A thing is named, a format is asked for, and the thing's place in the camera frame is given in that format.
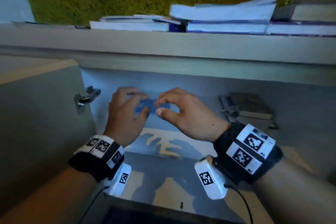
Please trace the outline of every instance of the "hand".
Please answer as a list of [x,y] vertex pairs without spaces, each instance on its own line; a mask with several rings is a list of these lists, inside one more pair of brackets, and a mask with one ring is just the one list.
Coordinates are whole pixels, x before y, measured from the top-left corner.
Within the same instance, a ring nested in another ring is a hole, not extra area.
[[108,107],[108,120],[104,135],[112,138],[122,147],[130,145],[141,133],[149,116],[150,108],[144,108],[135,119],[135,108],[140,100],[148,99],[148,96],[134,87],[119,88],[113,94]]
[[158,108],[155,112],[161,119],[177,127],[186,136],[196,140],[214,142],[229,127],[206,107],[194,94],[179,88],[160,94],[154,106],[172,103],[180,108],[180,113],[170,109]]

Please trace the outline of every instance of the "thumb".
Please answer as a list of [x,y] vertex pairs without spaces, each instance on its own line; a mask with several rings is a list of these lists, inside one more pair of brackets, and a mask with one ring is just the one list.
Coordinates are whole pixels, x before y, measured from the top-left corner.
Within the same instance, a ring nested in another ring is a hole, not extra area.
[[135,119],[136,123],[139,126],[144,127],[150,112],[151,112],[151,109],[149,107],[144,108],[141,111],[141,113],[138,115],[138,117]]
[[174,126],[177,126],[177,121],[180,118],[180,114],[177,112],[174,112],[167,108],[158,108],[155,111],[155,114],[163,119],[168,121],[169,123],[173,124]]

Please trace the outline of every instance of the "black cable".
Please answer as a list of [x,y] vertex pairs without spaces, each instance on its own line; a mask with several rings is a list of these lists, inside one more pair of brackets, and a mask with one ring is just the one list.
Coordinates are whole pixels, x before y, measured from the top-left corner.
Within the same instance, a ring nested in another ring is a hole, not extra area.
[[247,207],[247,211],[249,212],[251,224],[253,224],[252,214],[251,214],[249,205],[247,204],[245,198],[244,198],[243,195],[239,192],[239,190],[237,190],[235,187],[233,187],[233,186],[231,186],[231,185],[227,185],[227,184],[224,184],[224,188],[233,189],[234,191],[236,191],[236,192],[241,196],[241,198],[242,198],[242,199],[244,200],[244,202],[245,202],[245,205],[246,205],[246,207]]
[[97,199],[97,197],[99,196],[99,194],[100,194],[104,189],[108,189],[109,187],[110,187],[110,186],[103,187],[103,188],[97,193],[97,195],[94,197],[94,199],[92,200],[91,204],[90,204],[89,207],[86,209],[86,211],[85,211],[83,217],[81,218],[81,220],[79,221],[78,224],[81,224],[81,223],[82,223],[84,217],[86,216],[87,212],[89,211],[90,207],[93,205],[93,203],[95,202],[95,200]]

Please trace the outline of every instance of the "open cabinet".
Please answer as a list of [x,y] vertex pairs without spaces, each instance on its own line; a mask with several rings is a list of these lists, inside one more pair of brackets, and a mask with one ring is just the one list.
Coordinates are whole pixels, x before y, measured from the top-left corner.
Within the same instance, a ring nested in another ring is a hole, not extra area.
[[[280,126],[267,133],[288,158],[322,178],[335,168],[335,134],[330,126],[335,121],[334,87],[89,69],[79,68],[73,60],[17,56],[0,56],[0,64],[1,213],[64,168],[90,136],[103,132],[108,103],[120,86],[135,86],[153,99],[181,87],[199,95],[218,115],[218,96],[232,91],[259,94],[274,109]],[[101,89],[101,95],[78,114],[74,95],[84,96],[91,85]],[[112,205],[135,202],[201,215],[203,222],[204,217],[249,222],[246,207],[235,192],[212,201],[199,182],[194,163],[207,154],[216,156],[211,143],[192,140],[152,114],[139,138],[125,151],[125,163],[132,166],[132,172],[121,199],[100,196],[84,223],[100,223]],[[249,186],[242,184],[240,191],[256,223],[273,223]]]

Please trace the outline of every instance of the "black wristband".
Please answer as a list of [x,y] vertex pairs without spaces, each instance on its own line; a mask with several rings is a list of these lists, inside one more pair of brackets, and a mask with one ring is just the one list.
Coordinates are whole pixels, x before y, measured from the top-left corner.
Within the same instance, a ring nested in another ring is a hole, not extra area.
[[97,182],[113,178],[124,161],[124,150],[111,138],[92,137],[79,148],[68,164],[77,171],[91,174]]
[[[237,137],[247,126],[240,123],[232,123],[231,126],[213,144],[214,149],[218,154],[218,156],[213,160],[213,165],[216,166],[235,184],[238,184],[240,181],[246,181],[250,184],[254,183],[265,173],[267,173],[283,157],[281,149],[276,145],[272,146],[272,150],[266,157],[266,155],[263,155],[263,153],[258,154],[257,150],[259,149],[257,146],[254,148],[238,140]],[[258,146],[261,146],[263,143],[265,143],[266,140],[271,141],[270,139],[272,139],[256,128],[251,131],[249,136],[253,138],[246,137],[246,139],[256,140],[256,142],[259,143]],[[244,161],[244,163],[237,161],[237,155],[229,156],[227,154],[228,149],[233,144],[237,146],[237,152],[240,151],[242,156],[241,160]],[[247,168],[246,162],[250,162],[251,160],[254,162],[261,162],[261,165],[256,170],[250,170]]]

